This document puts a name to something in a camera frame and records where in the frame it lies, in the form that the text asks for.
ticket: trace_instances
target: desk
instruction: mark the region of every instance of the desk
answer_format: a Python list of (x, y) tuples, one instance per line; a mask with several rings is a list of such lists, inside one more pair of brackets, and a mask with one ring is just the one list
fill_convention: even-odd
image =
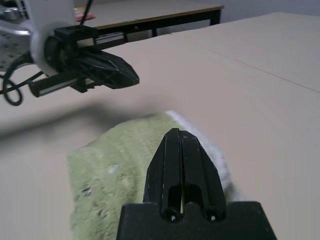
[(100, 34), (122, 32), (127, 34), (169, 26), (210, 20), (210, 25), (220, 23), (222, 4), (199, 3), (188, 0), (126, 0), (91, 7), (95, 18), (86, 25), (100, 30)]
[[(263, 31), (269, 18), (275, 17), (246, 21), (264, 26)], [(281, 26), (291, 26), (293, 20), (300, 27), (294, 25), (291, 31), (286, 27), (286, 36), (304, 31), (304, 38), (299, 38), (304, 42), (294, 43), (316, 46), (319, 38), (312, 36), (320, 18), (283, 15)], [(270, 27), (280, 24), (279, 17), (274, 21), (277, 24)], [(223, 26), (229, 28), (230, 24), (203, 28), (206, 35), (197, 39), (167, 34), (107, 49), (136, 70), (140, 84), (133, 87), (111, 90), (100, 86), (83, 94), (69, 87), (42, 98), (33, 97), (24, 88), (25, 101), (19, 107), (0, 99), (1, 239), (71, 240), (68, 152), (87, 145), (118, 123), (167, 110), (184, 116), (222, 149), (233, 182), (248, 200), (262, 203), (279, 240), (317, 239), (317, 88), (295, 84), (292, 76), (285, 80), (283, 74), (290, 72), (271, 71), (271, 63), (264, 68), (251, 66), (268, 60), (267, 54), (260, 55), (261, 62), (253, 62), (244, 55), (251, 51), (237, 52), (233, 57), (227, 56), (231, 54), (227, 46), (215, 51), (213, 45), (222, 46), (223, 41), (206, 41), (204, 37), (210, 31), (221, 33)], [(234, 24), (238, 30), (239, 23)], [(216, 34), (215, 39), (226, 34)], [(254, 41), (260, 33), (248, 30), (245, 34), (251, 34)], [(258, 42), (250, 43), (255, 53)], [(293, 54), (305, 54), (299, 62), (300, 71), (311, 71), (304, 79), (304, 83), (311, 83), (319, 69), (309, 64), (318, 57), (308, 48), (288, 48)], [(279, 51), (279, 58), (288, 48)], [(287, 69), (297, 66), (295, 58), (285, 60)], [(35, 66), (25, 66), (12, 79), (19, 83), (37, 72)]]

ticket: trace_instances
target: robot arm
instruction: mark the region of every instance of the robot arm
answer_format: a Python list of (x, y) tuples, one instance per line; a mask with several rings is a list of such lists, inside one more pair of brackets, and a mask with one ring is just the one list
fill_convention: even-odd
[[(95, 86), (119, 89), (139, 83), (134, 69), (122, 58), (93, 47), (99, 31), (83, 25), (86, 14), (81, 24), (76, 24), (72, 0), (16, 0), (11, 3), (13, 6), (2, 6), (0, 14), (0, 43), (3, 43), (0, 71), (6, 71), (1, 76), (0, 94), (11, 105), (22, 103), (18, 86), (27, 84), (34, 96), (41, 97), (65, 87), (84, 93)], [(91, 3), (89, 0), (86, 12)], [(48, 77), (34, 81), (40, 75), (37, 73), (15, 85), (10, 77), (25, 64), (36, 64)], [(17, 102), (8, 95), (14, 90), (19, 94)]]

